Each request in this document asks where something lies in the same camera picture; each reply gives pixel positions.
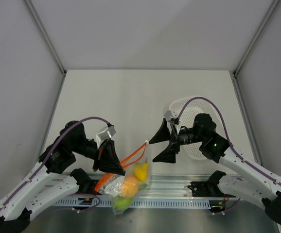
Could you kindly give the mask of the clear zip top bag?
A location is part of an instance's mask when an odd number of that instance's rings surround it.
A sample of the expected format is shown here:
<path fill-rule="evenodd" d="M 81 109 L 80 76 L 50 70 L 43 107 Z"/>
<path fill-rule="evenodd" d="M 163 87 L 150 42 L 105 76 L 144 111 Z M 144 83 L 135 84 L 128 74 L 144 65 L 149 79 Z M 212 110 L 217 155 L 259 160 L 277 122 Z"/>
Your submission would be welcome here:
<path fill-rule="evenodd" d="M 145 192 L 151 181 L 152 165 L 148 158 L 149 141 L 120 162 L 125 174 L 106 173 L 95 191 L 108 198 L 115 215 L 123 214 Z"/>

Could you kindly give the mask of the green apple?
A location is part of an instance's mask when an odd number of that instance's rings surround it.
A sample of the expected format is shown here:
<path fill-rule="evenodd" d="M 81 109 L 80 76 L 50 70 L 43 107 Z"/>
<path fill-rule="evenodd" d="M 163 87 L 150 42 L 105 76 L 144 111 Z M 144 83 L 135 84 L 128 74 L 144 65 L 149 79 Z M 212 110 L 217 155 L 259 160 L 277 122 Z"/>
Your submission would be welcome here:
<path fill-rule="evenodd" d="M 116 196 L 113 200 L 113 206 L 115 209 L 127 209 L 131 203 L 133 202 L 133 198 L 126 198 L 121 196 Z"/>

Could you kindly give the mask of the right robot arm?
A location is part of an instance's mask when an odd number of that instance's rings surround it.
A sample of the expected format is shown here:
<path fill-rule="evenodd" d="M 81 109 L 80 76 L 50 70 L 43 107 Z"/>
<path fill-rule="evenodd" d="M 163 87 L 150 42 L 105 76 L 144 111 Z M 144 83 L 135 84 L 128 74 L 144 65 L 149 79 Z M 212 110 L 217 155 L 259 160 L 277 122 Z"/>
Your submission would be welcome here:
<path fill-rule="evenodd" d="M 235 171 L 241 177 L 237 181 L 217 170 L 207 180 L 207 191 L 213 196 L 223 193 L 250 202 L 281 225 L 281 176 L 238 152 L 227 139 L 216 132 L 216 124 L 209 114 L 197 114 L 191 128 L 177 127 L 178 122 L 178 118 L 173 118 L 170 122 L 164 119 L 149 141 L 150 144 L 169 142 L 153 162 L 174 164 L 181 146 L 200 143 L 202 155 Z"/>

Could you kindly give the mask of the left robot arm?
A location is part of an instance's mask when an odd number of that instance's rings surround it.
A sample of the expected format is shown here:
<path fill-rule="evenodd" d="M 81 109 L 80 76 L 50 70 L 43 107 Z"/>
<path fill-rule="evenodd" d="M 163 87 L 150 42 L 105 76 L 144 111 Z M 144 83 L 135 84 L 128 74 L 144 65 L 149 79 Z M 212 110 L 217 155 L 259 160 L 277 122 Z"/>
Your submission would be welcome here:
<path fill-rule="evenodd" d="M 50 181 L 75 163 L 75 154 L 93 160 L 94 171 L 125 175 L 112 140 L 116 133 L 114 125 L 100 117 L 91 119 L 106 124 L 94 139 L 87 139 L 85 134 L 83 123 L 88 118 L 67 123 L 26 177 L 0 199 L 0 233 L 21 233 L 36 216 L 55 202 L 72 194 L 89 192 L 91 178 L 81 168 L 74 169 L 59 184 L 43 191 Z"/>

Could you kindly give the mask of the aluminium frame post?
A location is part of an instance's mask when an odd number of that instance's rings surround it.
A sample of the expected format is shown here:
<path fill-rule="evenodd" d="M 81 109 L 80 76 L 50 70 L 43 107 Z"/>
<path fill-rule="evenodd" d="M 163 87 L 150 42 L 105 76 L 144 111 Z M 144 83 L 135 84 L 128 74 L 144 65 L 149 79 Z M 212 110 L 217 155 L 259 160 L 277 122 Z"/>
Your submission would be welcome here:
<path fill-rule="evenodd" d="M 265 15 L 263 16 L 256 32 L 254 33 L 249 45 L 247 46 L 245 52 L 243 53 L 240 61 L 238 62 L 235 70 L 233 71 L 233 76 L 237 78 L 243 69 L 246 62 L 249 60 L 250 56 L 254 52 L 256 46 L 258 45 L 259 41 L 261 40 L 263 34 L 265 33 L 267 27 L 270 25 L 273 17 L 275 16 L 276 12 L 278 11 L 281 5 L 281 0 L 273 0 L 271 1 L 270 6 L 268 7 Z"/>
<path fill-rule="evenodd" d="M 35 25 L 41 39 L 43 40 L 46 48 L 48 49 L 51 57 L 53 58 L 58 70 L 60 73 L 65 76 L 67 71 L 64 68 L 64 65 L 55 49 L 52 40 L 50 39 L 48 32 L 31 0 L 22 0 L 23 5 L 25 6 L 29 16 L 32 19 L 33 24 Z"/>

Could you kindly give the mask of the right aluminium frame post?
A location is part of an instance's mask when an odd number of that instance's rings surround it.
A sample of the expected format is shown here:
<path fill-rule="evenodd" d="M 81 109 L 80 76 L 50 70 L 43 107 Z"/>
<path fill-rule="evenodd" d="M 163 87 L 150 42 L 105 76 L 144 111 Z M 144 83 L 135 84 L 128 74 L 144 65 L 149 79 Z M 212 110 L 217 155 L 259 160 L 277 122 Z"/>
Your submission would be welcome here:
<path fill-rule="evenodd" d="M 238 62 L 235 70 L 233 71 L 233 76 L 237 78 L 243 69 L 246 62 L 249 60 L 250 56 L 254 52 L 256 46 L 258 45 L 259 41 L 261 40 L 263 34 L 265 33 L 267 27 L 270 25 L 273 17 L 275 16 L 276 12 L 278 11 L 281 5 L 281 0 L 273 0 L 271 1 L 270 6 L 268 7 L 265 15 L 263 16 L 256 32 L 254 33 L 249 45 L 247 46 L 245 52 L 243 53 L 240 61 Z"/>

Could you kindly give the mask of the black mounting plate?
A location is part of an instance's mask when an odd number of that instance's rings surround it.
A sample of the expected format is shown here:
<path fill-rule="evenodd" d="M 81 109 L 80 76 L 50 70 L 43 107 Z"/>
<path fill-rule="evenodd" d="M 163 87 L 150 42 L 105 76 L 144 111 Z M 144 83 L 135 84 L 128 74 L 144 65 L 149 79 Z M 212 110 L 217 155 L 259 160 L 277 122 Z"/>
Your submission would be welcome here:
<path fill-rule="evenodd" d="M 105 186 L 106 181 L 103 180 L 92 180 L 90 191 L 94 195 L 101 195 L 99 191 L 102 190 L 102 188 Z"/>
<path fill-rule="evenodd" d="M 193 197 L 215 197 L 214 186 L 208 182 L 190 182 L 187 188 Z"/>

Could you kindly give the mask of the left aluminium frame post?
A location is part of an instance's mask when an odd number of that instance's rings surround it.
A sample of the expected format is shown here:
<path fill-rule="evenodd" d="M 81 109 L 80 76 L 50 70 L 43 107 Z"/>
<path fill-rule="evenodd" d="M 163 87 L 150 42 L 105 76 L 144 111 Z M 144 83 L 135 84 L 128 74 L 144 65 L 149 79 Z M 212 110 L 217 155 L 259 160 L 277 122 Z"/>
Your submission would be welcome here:
<path fill-rule="evenodd" d="M 64 65 L 55 49 L 52 40 L 50 39 L 48 32 L 31 0 L 22 0 L 23 5 L 25 6 L 29 16 L 32 19 L 33 24 L 35 25 L 41 39 L 43 40 L 46 48 L 48 49 L 51 57 L 53 58 L 58 70 L 60 73 L 65 76 L 67 71 L 64 68 Z"/>

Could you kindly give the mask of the yellow pear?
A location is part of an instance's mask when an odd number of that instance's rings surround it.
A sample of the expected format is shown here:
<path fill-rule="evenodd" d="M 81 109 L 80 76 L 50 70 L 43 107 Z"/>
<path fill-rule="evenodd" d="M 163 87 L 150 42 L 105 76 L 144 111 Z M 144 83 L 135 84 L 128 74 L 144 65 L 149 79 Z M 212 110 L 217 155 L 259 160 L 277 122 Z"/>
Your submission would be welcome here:
<path fill-rule="evenodd" d="M 133 175 L 140 182 L 146 181 L 149 175 L 149 163 L 143 162 L 135 165 L 133 168 Z"/>

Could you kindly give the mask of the white green cabbage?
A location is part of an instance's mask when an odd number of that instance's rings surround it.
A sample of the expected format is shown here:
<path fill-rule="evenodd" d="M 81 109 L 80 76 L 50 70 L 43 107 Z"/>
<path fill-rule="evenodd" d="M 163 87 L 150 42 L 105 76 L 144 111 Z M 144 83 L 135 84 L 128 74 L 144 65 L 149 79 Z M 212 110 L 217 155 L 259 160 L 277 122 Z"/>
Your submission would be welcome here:
<path fill-rule="evenodd" d="M 147 187 L 148 187 L 148 184 L 142 183 L 142 184 L 139 185 L 139 191 L 143 191 L 143 190 L 145 190 Z"/>

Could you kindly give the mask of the orange peach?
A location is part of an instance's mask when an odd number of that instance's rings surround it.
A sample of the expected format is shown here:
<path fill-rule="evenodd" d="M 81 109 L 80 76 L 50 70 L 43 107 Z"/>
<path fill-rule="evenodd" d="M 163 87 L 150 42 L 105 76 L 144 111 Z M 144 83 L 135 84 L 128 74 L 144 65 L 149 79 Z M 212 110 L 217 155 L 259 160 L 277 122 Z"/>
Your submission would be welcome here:
<path fill-rule="evenodd" d="M 133 175 L 126 176 L 121 188 L 121 196 L 126 198 L 132 198 L 136 196 L 138 190 L 138 180 Z"/>

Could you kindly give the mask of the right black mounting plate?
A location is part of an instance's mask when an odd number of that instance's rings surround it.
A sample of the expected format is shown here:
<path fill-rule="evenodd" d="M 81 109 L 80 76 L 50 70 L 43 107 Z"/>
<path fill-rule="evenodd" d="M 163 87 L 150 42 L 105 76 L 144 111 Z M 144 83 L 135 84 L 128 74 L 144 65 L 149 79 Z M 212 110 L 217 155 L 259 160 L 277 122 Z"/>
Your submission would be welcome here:
<path fill-rule="evenodd" d="M 190 182 L 187 188 L 193 197 L 215 197 L 214 186 L 208 182 Z"/>

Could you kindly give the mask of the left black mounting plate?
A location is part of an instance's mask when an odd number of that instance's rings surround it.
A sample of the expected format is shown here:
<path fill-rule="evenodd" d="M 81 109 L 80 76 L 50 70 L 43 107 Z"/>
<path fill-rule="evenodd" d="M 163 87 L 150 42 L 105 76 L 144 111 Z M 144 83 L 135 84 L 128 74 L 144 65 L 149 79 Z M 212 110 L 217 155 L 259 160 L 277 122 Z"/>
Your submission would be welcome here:
<path fill-rule="evenodd" d="M 94 195 L 101 195 L 99 191 L 102 190 L 102 188 L 105 186 L 106 181 L 103 180 L 92 180 L 90 191 Z"/>

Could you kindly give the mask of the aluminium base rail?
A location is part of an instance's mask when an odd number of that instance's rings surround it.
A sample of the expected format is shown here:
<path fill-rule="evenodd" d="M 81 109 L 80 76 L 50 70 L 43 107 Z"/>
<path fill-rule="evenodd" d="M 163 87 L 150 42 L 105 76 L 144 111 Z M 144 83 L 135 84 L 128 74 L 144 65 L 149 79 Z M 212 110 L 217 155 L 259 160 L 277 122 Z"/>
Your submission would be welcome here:
<path fill-rule="evenodd" d="M 205 175 L 152 175 L 151 181 L 139 198 L 144 199 L 182 199 L 192 196 L 188 185 L 192 181 L 205 182 L 210 177 Z"/>

